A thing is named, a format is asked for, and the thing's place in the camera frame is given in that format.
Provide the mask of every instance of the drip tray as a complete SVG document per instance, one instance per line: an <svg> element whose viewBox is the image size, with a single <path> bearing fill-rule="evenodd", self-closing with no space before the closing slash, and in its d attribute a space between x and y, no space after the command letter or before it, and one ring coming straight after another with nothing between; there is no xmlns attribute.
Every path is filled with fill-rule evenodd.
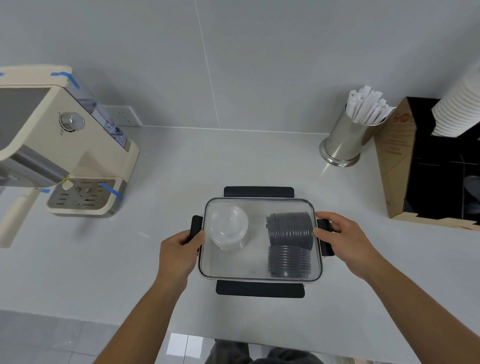
<svg viewBox="0 0 480 364"><path fill-rule="evenodd" d="M50 208L66 208L74 210L99 210L110 198L111 192L100 186L105 183L108 187L115 186L115 180L101 180L89 178L71 178L73 187L65 191L61 184L55 187L48 199Z"/></svg>

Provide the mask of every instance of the left hand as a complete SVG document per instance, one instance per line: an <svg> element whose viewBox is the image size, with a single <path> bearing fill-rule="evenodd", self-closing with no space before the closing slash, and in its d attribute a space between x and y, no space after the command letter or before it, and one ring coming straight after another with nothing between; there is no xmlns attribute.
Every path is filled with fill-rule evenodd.
<svg viewBox="0 0 480 364"><path fill-rule="evenodd" d="M197 262L197 249L205 240L205 231L200 231L187 243L189 235L189 230L179 232L162 241L160 246L156 282L172 284L179 293L187 287L187 277Z"/></svg>

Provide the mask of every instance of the hand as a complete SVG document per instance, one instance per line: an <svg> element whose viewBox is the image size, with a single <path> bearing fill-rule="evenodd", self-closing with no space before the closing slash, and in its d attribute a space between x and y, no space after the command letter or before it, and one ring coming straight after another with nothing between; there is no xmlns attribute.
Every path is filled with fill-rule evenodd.
<svg viewBox="0 0 480 364"><path fill-rule="evenodd" d="M187 287L187 277L197 262L197 249L205 240L205 231L200 231L187 243L190 235L185 230L162 241L160 267L156 283L171 285L178 293Z"/></svg>
<svg viewBox="0 0 480 364"><path fill-rule="evenodd" d="M367 279L369 267L384 258L373 247L360 226L333 212L317 212L318 218L326 218L332 222L335 232L313 229L314 235L332 245L335 255L343 260L350 271L357 277Z"/></svg>

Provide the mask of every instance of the right hand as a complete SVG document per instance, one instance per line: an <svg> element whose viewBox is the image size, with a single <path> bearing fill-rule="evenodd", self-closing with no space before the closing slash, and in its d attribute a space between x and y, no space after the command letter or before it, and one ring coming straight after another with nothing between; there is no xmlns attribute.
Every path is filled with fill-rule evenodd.
<svg viewBox="0 0 480 364"><path fill-rule="evenodd" d="M316 216L330 220L335 232L315 228L313 229L314 235L320 240L330 243L335 255L347 264L353 274L367 279L369 268L374 267L384 258L373 247L360 226L333 212L317 212Z"/></svg>

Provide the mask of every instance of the stack of gray cups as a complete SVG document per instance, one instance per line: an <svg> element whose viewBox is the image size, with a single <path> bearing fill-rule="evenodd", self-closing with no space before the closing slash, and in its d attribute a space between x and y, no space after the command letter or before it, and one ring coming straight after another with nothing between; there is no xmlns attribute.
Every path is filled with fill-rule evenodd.
<svg viewBox="0 0 480 364"><path fill-rule="evenodd" d="M271 214L267 218L268 271L272 277L307 278L313 248L313 224L308 212Z"/></svg>

